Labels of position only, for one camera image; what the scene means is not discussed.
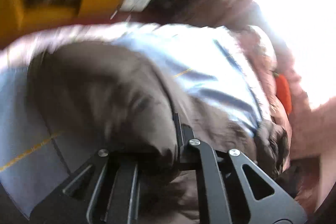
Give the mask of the brown puffer jacket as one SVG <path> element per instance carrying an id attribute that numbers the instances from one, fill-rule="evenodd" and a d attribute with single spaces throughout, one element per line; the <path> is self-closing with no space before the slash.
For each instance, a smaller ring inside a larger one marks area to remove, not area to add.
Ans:
<path id="1" fill-rule="evenodd" d="M 175 168 L 173 114 L 219 151 L 243 151 L 272 178 L 285 169 L 290 138 L 261 116 L 246 77 L 225 50 L 185 64 L 134 43 L 80 42 L 44 51 L 30 62 L 30 92 L 46 122 L 61 130 L 61 150 L 95 137 L 140 154 L 149 180 L 141 223 L 197 223 L 196 177 Z"/>

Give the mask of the blue plaid bed sheet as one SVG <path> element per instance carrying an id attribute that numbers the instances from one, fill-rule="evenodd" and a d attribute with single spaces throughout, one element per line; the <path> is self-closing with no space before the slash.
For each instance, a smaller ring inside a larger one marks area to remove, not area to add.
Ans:
<path id="1" fill-rule="evenodd" d="M 239 41 L 225 27 L 127 23 L 72 25 L 34 32 L 1 50 L 1 201 L 29 217 L 92 148 L 69 144 L 26 103 L 27 72 L 41 52 L 66 44 L 103 42 L 142 53 L 185 92 L 228 111 L 253 136 L 270 119 L 269 102 Z"/>

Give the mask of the orange carrot plush pillow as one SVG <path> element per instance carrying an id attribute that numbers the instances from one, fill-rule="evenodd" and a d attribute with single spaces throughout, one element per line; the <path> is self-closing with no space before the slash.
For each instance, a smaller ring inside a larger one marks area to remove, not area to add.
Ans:
<path id="1" fill-rule="evenodd" d="M 289 115 L 292 112 L 292 102 L 288 81 L 282 74 L 274 72 L 273 75 L 276 82 L 276 96 L 284 106 L 286 114 Z"/>

